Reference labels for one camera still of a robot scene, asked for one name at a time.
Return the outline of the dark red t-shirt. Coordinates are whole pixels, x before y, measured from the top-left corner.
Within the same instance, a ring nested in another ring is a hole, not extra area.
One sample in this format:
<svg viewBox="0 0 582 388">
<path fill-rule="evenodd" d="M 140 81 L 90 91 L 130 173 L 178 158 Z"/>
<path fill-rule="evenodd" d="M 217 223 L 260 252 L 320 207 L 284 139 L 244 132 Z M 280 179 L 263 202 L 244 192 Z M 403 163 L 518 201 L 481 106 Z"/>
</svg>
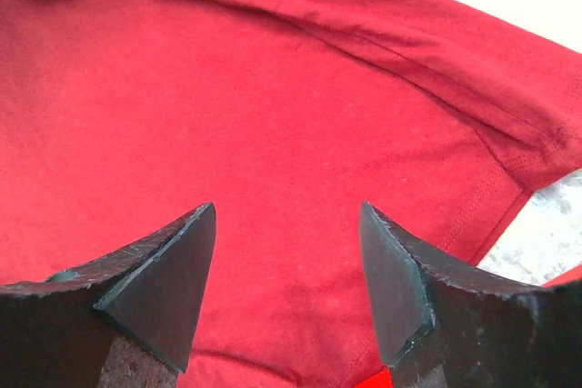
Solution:
<svg viewBox="0 0 582 388">
<path fill-rule="evenodd" d="M 580 166 L 580 55 L 452 0 L 1 0 L 1 279 L 214 203 L 183 387 L 378 373 L 361 204 L 477 264 Z"/>
</svg>

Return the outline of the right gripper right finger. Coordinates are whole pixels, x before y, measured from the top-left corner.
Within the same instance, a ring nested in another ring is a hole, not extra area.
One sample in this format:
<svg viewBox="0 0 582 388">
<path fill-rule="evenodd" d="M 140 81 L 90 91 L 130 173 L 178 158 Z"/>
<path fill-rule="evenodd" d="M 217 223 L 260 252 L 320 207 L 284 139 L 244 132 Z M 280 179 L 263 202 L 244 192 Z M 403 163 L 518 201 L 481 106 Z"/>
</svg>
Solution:
<svg viewBox="0 0 582 388">
<path fill-rule="evenodd" d="M 379 355 L 395 387 L 578 387 L 581 283 L 466 264 L 371 204 L 359 223 Z"/>
</svg>

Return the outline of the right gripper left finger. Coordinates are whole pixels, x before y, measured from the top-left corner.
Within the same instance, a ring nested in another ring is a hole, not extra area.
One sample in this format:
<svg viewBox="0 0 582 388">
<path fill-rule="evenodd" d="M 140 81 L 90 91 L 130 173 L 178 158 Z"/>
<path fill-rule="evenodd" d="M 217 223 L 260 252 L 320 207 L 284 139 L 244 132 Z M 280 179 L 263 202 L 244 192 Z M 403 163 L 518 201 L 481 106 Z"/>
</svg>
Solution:
<svg viewBox="0 0 582 388">
<path fill-rule="evenodd" d="M 4 387 L 173 387 L 186 370 L 216 239 L 202 204 L 43 282 L 1 288 Z"/>
</svg>

